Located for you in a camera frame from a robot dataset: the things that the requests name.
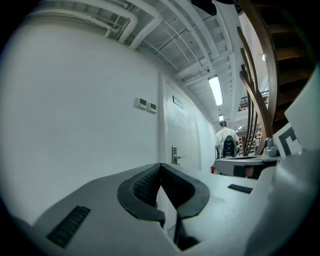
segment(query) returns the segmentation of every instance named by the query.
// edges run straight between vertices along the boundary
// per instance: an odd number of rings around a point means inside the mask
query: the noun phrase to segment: door
[[[177,163],[182,167],[199,169],[198,145],[196,145],[197,126],[192,103],[169,83],[166,85],[168,152],[172,161],[172,146],[176,146]]]
[[[164,118],[167,122],[167,162],[173,164],[173,149],[176,146],[177,164],[194,170],[201,170],[198,124],[192,101],[175,85],[164,82]],[[160,189],[159,210],[165,213],[164,228],[174,230],[177,211]]]

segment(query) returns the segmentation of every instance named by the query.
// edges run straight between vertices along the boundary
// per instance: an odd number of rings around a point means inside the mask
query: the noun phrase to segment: white wall
[[[198,109],[195,109],[198,122],[200,148],[201,148],[201,169],[205,173],[211,173],[211,166],[216,160],[215,138],[216,131],[210,121]]]
[[[1,193],[30,224],[88,181],[159,161],[158,115],[134,104],[159,105],[159,71],[167,71],[103,35],[91,25],[32,21],[2,56]],[[205,142],[210,127],[197,113]],[[201,149],[207,171],[211,148]]]

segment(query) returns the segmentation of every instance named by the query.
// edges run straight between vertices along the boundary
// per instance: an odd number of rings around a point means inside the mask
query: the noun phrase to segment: vent slot
[[[246,186],[239,186],[239,185],[235,185],[235,184],[231,184],[230,186],[228,186],[228,188],[232,189],[232,190],[239,191],[239,192],[247,193],[247,194],[250,194],[251,191],[253,190],[253,188],[246,187]]]
[[[57,246],[65,248],[91,210],[76,206],[54,229],[47,238]]]

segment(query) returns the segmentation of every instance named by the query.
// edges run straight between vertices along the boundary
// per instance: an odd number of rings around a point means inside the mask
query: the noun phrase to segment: fluorescent light
[[[224,100],[222,98],[219,77],[216,75],[216,76],[210,78],[209,84],[211,86],[216,105],[221,106],[224,103]]]

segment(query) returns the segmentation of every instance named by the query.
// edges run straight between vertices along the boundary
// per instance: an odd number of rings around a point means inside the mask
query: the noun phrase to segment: wooden staircase
[[[308,81],[315,61],[301,31],[272,1],[240,0],[239,6],[249,18],[265,54],[270,92],[268,111],[276,133],[288,123],[285,111]]]

